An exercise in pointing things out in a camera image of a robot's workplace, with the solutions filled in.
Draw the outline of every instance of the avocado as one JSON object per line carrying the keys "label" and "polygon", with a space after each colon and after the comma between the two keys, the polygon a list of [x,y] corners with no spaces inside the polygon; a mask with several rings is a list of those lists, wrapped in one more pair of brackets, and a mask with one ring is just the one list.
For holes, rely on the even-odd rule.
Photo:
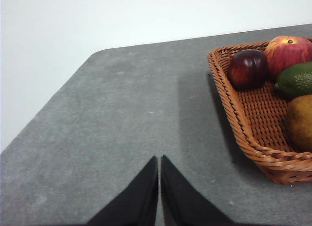
{"label": "avocado", "polygon": [[286,68],[278,75],[275,87],[289,99],[312,94],[312,62]]}

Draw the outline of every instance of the white wall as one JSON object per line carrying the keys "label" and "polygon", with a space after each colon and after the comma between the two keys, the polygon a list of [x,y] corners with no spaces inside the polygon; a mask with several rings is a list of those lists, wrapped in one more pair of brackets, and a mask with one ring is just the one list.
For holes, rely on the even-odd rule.
{"label": "white wall", "polygon": [[1,0],[1,151],[94,52],[312,22],[312,0]]}

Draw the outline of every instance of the yellow fruit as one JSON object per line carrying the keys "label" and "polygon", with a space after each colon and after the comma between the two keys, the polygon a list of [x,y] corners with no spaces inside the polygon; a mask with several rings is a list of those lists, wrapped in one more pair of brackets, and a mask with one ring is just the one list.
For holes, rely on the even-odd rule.
{"label": "yellow fruit", "polygon": [[302,152],[312,152],[312,94],[292,100],[287,109],[286,128],[292,143]]}

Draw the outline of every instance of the plum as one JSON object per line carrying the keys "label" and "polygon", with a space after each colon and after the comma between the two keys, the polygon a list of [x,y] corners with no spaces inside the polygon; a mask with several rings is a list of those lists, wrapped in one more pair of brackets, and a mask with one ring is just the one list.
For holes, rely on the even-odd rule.
{"label": "plum", "polygon": [[242,50],[234,54],[228,71],[228,79],[236,90],[261,87],[268,77],[266,55],[255,49]]}

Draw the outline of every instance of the gray felt surface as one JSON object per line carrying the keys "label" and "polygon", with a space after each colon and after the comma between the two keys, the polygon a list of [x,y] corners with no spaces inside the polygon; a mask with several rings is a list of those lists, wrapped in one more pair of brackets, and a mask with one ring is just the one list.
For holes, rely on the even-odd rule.
{"label": "gray felt surface", "polygon": [[243,155],[207,77],[213,48],[279,35],[312,24],[90,56],[1,153],[1,224],[85,223],[166,154],[236,222],[312,225],[312,183],[275,184]]}

